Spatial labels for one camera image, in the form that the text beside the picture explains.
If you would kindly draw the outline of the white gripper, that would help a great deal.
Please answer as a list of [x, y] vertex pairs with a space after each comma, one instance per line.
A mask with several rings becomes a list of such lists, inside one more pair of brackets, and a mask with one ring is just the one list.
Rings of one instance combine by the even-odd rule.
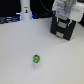
[[67, 35], [68, 40], [70, 40], [75, 27], [75, 21], [80, 22], [84, 15], [84, 3], [79, 2], [78, 0], [55, 0], [52, 11], [56, 16], [52, 16], [51, 33], [53, 34], [56, 34], [58, 28], [57, 17], [74, 20], [68, 27]]

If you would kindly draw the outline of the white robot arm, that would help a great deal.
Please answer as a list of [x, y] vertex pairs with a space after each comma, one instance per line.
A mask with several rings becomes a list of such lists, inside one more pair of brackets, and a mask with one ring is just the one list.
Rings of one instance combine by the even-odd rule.
[[84, 3], [78, 0], [55, 0], [52, 12], [50, 32], [69, 40], [76, 23], [80, 22], [84, 15]]

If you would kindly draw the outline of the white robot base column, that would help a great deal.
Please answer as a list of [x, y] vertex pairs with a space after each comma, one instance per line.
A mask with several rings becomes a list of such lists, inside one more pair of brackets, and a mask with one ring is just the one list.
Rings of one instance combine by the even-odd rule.
[[21, 19], [31, 20], [32, 12], [30, 9], [30, 0], [20, 0], [21, 3]]

